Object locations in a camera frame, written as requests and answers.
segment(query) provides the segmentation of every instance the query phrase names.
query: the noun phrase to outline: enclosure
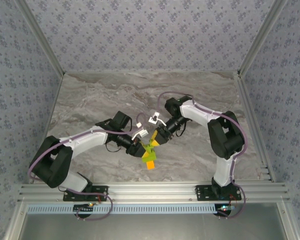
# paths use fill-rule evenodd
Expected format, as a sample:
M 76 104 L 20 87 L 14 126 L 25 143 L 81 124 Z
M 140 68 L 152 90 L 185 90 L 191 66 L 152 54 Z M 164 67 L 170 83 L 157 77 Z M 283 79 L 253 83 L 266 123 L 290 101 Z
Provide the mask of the enclosure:
M 117 111 L 133 126 L 139 113 L 148 120 L 166 91 L 235 113 L 248 139 L 234 170 L 249 199 L 245 212 L 237 225 L 194 209 L 119 215 L 131 206 L 208 206 L 194 189 L 211 182 L 216 155 L 208 129 L 189 121 L 182 136 L 155 147 L 154 169 L 124 149 L 109 152 L 112 143 L 71 161 L 73 172 L 110 186 L 118 207 L 96 223 L 98 238 L 128 236 L 139 223 L 139 239 L 150 235 L 148 225 L 153 238 L 218 239 L 227 228 L 242 239 L 300 239 L 300 0 L 0 1 L 0 239 L 62 239 L 63 223 L 96 237 L 72 211 L 51 210 L 71 205 L 58 189 L 30 182 L 29 164 L 47 136 L 81 133 Z M 182 96 L 159 103 L 164 121 L 172 97 Z M 147 124 L 143 143 L 156 127 Z M 271 213 L 272 229 L 257 212 Z M 117 231 L 106 227 L 121 217 Z M 34 224 L 50 221 L 54 235 Z

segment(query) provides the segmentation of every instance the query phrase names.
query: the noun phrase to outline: marble surface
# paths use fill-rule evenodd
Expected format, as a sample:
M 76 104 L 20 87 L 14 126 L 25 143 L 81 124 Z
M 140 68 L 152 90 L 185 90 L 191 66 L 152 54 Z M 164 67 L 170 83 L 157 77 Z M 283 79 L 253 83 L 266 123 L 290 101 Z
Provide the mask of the marble surface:
M 95 123 L 114 117 L 122 111 L 133 119 L 139 112 L 155 112 L 157 97 L 164 91 L 180 91 L 195 96 L 198 103 L 216 111 L 233 111 L 246 130 L 249 147 L 237 161 L 235 178 L 257 180 L 260 164 L 252 143 L 248 124 L 231 72 L 114 72 L 69 73 L 63 78 L 57 103 L 49 125 L 49 135 L 57 138 L 80 133 Z M 167 94 L 161 99 L 161 114 L 167 99 L 180 96 Z M 155 126 L 148 125 L 150 134 L 142 139 L 148 143 Z M 115 150 L 117 146 L 108 145 Z M 216 169 L 216 155 L 211 149 L 208 130 L 189 122 L 181 137 L 155 148 L 155 169 L 125 153 L 111 153 L 97 146 L 72 160 L 70 169 L 93 182 L 123 181 L 210 181 Z

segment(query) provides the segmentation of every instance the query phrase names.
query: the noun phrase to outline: wall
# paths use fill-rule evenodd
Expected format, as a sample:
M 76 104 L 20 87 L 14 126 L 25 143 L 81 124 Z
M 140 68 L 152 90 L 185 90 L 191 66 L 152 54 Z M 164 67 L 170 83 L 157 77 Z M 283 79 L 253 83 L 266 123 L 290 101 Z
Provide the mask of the wall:
M 26 0 L 65 72 L 235 70 L 273 0 Z
M 300 0 L 288 1 L 244 79 L 300 223 Z
M 0 240 L 60 80 L 13 0 L 0 0 Z

